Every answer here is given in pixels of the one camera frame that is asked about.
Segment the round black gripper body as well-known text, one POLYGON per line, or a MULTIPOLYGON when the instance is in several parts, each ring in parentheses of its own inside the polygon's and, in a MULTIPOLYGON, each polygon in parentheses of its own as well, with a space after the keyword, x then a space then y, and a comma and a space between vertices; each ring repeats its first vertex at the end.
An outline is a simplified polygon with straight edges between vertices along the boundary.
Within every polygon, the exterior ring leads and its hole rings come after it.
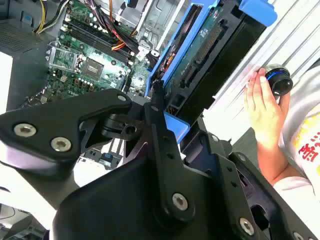
POLYGON ((123 165, 71 193, 55 240, 314 240, 316 236, 240 152, 205 135, 183 163, 158 105, 123 165))

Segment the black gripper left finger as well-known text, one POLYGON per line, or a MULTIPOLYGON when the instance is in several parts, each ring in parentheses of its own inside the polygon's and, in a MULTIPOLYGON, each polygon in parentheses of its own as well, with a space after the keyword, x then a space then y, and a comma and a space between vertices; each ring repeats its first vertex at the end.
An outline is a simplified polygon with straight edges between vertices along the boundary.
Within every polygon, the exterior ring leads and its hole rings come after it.
POLYGON ((53 179, 71 175, 80 154, 118 137, 124 164, 71 194, 56 225, 189 225, 196 214, 186 169, 163 112, 162 82, 152 99, 133 103, 116 89, 83 94, 0 117, 3 162, 53 179))

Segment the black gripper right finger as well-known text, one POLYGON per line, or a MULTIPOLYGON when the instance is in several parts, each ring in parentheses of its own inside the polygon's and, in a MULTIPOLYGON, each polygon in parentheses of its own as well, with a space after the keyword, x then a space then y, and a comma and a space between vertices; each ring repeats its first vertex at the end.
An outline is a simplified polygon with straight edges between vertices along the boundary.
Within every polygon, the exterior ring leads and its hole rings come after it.
POLYGON ((228 141, 198 119, 180 144, 184 163, 213 181, 214 220, 226 240, 315 240, 316 235, 228 141))

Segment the person's left hand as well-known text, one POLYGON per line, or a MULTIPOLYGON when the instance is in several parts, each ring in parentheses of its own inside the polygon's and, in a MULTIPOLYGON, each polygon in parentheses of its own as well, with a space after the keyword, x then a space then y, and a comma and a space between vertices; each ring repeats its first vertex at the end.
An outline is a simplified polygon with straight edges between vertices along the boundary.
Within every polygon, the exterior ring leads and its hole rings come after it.
POLYGON ((271 149, 279 143, 289 111, 290 93, 277 102, 265 74, 266 70, 260 68, 250 77, 244 88, 244 107, 258 144, 271 149))

